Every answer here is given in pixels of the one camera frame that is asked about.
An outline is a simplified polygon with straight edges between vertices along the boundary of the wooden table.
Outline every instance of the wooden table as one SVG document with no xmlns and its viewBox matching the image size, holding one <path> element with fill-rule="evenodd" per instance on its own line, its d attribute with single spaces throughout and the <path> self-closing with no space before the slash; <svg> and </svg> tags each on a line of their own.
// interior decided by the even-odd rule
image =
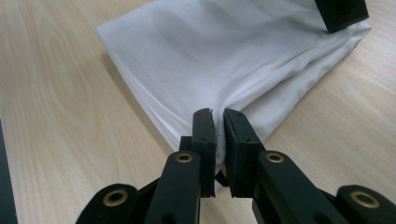
<svg viewBox="0 0 396 224">
<path fill-rule="evenodd" d="M 20 223 L 74 223 L 99 189 L 142 188 L 172 149 L 94 28 L 145 0 L 5 0 L 0 116 Z M 265 142 L 317 187 L 359 184 L 396 203 L 396 2 L 367 1 L 373 31 Z M 255 223 L 250 200 L 222 189 L 201 223 Z"/>
</svg>

